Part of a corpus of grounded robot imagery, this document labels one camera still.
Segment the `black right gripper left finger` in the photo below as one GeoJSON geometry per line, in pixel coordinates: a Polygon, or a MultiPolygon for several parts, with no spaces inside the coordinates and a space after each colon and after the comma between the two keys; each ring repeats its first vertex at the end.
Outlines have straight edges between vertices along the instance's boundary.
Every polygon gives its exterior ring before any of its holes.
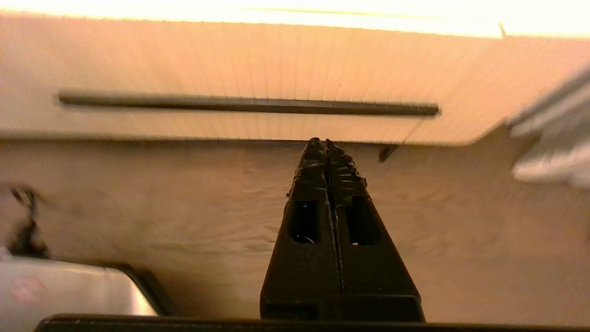
{"type": "Polygon", "coordinates": [[[315,320],[319,303],[341,290],[322,141],[301,154],[260,292],[260,317],[315,320]]]}

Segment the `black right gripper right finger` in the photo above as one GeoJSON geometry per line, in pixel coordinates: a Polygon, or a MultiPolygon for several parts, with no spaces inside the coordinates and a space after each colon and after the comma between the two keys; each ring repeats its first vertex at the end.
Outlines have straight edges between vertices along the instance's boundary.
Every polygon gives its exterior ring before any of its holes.
{"type": "Polygon", "coordinates": [[[326,318],[423,323],[421,296],[367,191],[353,158],[326,140],[340,292],[326,318]]]}

